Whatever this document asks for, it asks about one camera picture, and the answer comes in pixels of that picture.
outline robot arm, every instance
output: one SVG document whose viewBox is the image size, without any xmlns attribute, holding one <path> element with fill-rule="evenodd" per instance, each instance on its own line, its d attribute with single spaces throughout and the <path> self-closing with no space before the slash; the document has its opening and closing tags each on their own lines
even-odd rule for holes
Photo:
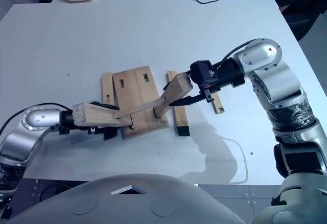
<svg viewBox="0 0 327 224">
<path fill-rule="evenodd" d="M 111 109 L 116 106 L 102 105 Z M 103 133 L 105 139 L 117 134 L 113 127 L 78 127 L 74 124 L 71 110 L 60 111 L 44 106 L 33 106 L 23 111 L 18 127 L 0 143 L 0 217 L 11 200 L 17 185 L 50 132 L 68 134 L 72 129 L 88 130 L 88 133 Z"/>
<path fill-rule="evenodd" d="M 253 91 L 266 110 L 279 144 L 274 155 L 283 181 L 272 207 L 263 210 L 253 223 L 325 223 L 327 214 L 327 138 L 314 117 L 297 77 L 282 61 L 280 46 L 268 39 L 256 39 L 236 48 L 221 62 L 197 61 L 188 71 L 200 94 L 171 105 L 188 105 L 211 93 L 249 78 Z"/>
</svg>

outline floor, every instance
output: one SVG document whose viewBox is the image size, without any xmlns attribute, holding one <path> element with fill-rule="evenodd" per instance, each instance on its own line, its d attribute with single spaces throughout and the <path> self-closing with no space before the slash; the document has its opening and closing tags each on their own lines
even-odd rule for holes
<svg viewBox="0 0 327 224">
<path fill-rule="evenodd" d="M 320 15 L 310 32 L 299 42 L 309 63 L 315 71 L 322 88 L 327 94 L 327 13 Z M 10 206 L 12 216 L 26 208 L 56 194 L 57 188 L 68 189 L 78 183 L 23 179 Z M 246 223 L 265 207 L 271 198 L 278 195 L 279 186 L 220 186 L 199 185 L 215 199 L 237 213 Z"/>
<path fill-rule="evenodd" d="M 327 11 L 318 17 L 299 44 L 327 95 Z"/>
</svg>

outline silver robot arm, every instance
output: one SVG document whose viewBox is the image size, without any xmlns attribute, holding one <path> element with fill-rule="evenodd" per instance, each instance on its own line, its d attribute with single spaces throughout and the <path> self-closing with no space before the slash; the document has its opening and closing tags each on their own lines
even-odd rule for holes
<svg viewBox="0 0 327 224">
<path fill-rule="evenodd" d="M 0 144 L 0 207 L 11 200 L 25 169 L 42 146 L 43 138 L 57 132 L 61 111 L 34 106 L 24 111 L 18 127 Z"/>
<path fill-rule="evenodd" d="M 233 55 L 273 125 L 274 155 L 283 181 L 272 207 L 253 223 L 325 223 L 327 220 L 327 138 L 297 77 L 281 60 L 279 45 L 251 42 Z"/>
</svg>

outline wood grain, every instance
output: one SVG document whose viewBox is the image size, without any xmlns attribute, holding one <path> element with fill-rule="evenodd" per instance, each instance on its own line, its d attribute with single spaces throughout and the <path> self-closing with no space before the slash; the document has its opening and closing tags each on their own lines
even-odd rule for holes
<svg viewBox="0 0 327 224">
<path fill-rule="evenodd" d="M 125 127 L 132 125 L 130 117 L 115 119 L 112 117 L 115 113 L 117 113 L 116 110 L 89 103 L 73 105 L 73 118 L 76 126 Z"/>
<path fill-rule="evenodd" d="M 162 104 L 164 104 L 165 101 L 166 101 L 165 98 L 159 98 L 157 100 L 144 103 L 142 105 L 139 105 L 139 106 L 134 107 L 134 108 L 129 109 L 129 110 L 119 111 L 115 115 L 113 115 L 113 117 L 114 118 L 122 118 L 122 117 L 125 117 L 125 116 L 129 116 L 129 115 L 132 115 L 134 113 L 138 113 L 138 112 L 140 112 L 142 110 L 146 110 L 146 109 L 158 106 L 158 105 L 162 105 Z"/>
<path fill-rule="evenodd" d="M 193 86 L 186 73 L 178 73 L 161 96 L 166 99 L 166 102 L 154 108 L 156 116 L 163 116 L 171 108 L 170 103 L 183 98 L 192 89 Z"/>
<path fill-rule="evenodd" d="M 149 66 L 115 73 L 112 77 L 118 106 L 121 110 L 130 110 L 159 99 L 159 93 Z M 152 108 L 132 114 L 131 117 L 134 130 L 124 128 L 124 139 L 144 135 L 169 126 L 167 118 L 165 116 L 156 118 Z"/>
<path fill-rule="evenodd" d="M 112 81 L 112 72 L 102 74 L 102 103 L 115 105 L 114 88 Z"/>
<path fill-rule="evenodd" d="M 168 71 L 168 81 L 172 81 L 173 78 L 176 76 L 177 72 L 175 71 Z M 174 111 L 174 117 L 175 117 L 175 123 L 176 127 L 182 127 L 182 126 L 188 126 L 188 118 L 186 116 L 186 111 L 184 106 L 173 106 Z"/>
<path fill-rule="evenodd" d="M 220 98 L 218 96 L 218 93 L 213 93 L 213 94 L 211 94 L 211 96 L 214 99 L 214 101 L 212 103 L 213 103 L 213 107 L 214 107 L 215 113 L 216 114 L 220 114 L 220 113 L 225 112 L 225 109 L 223 107 L 223 104 L 220 101 Z"/>
</svg>

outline black tape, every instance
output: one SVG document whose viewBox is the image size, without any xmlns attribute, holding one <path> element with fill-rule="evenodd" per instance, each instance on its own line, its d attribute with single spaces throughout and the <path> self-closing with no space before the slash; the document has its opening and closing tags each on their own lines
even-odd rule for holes
<svg viewBox="0 0 327 224">
<path fill-rule="evenodd" d="M 24 175 L 26 168 L 0 164 L 0 190 L 13 190 Z"/>
<path fill-rule="evenodd" d="M 311 126 L 315 122 L 307 99 L 304 102 L 285 108 L 268 110 L 272 126 L 279 131 L 295 131 Z"/>
</svg>

